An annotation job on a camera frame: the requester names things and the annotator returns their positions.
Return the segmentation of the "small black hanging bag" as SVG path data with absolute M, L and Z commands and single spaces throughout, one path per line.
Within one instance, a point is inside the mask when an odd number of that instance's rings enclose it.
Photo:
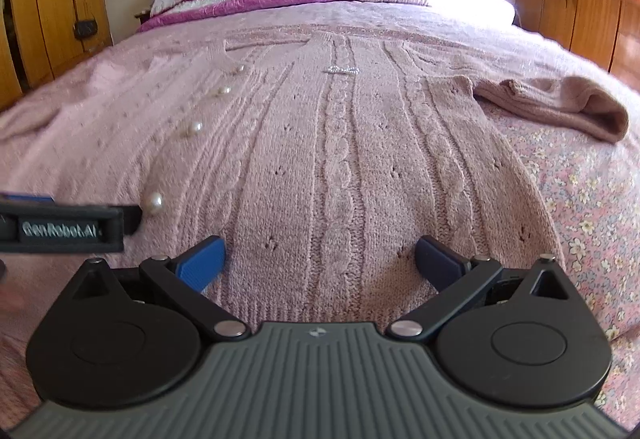
M 88 40 L 88 38 L 98 35 L 98 22 L 96 21 L 96 19 L 76 21 L 73 26 L 73 33 L 76 40 Z

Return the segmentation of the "wooden dresser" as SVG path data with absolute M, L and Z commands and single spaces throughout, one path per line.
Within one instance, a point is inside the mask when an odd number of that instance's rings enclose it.
M 515 0 L 520 27 L 639 88 L 638 0 Z

